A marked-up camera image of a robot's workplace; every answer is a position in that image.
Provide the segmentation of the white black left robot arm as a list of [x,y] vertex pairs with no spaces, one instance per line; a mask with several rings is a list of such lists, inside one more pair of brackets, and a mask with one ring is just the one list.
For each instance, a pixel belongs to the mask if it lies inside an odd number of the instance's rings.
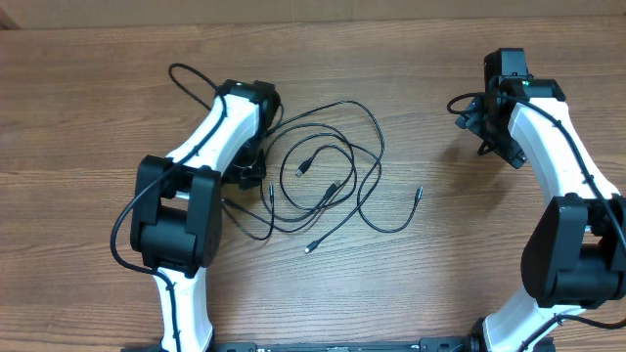
[[163,320],[157,351],[211,348],[206,269],[221,240],[222,187],[262,184],[261,144],[280,105],[271,83],[227,80],[185,143],[139,164],[130,244],[157,284]]

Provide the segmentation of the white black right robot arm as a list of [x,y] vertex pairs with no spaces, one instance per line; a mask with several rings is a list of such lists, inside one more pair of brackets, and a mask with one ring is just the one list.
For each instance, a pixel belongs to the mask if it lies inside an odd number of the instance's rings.
[[445,339],[452,351],[553,351],[550,333],[566,321],[600,330],[625,323],[584,317],[625,295],[625,197],[601,173],[571,122],[553,79],[528,70],[520,48],[483,60],[484,89],[467,93],[464,110],[447,110],[514,168],[529,164],[546,208],[521,256],[522,285],[466,337]]

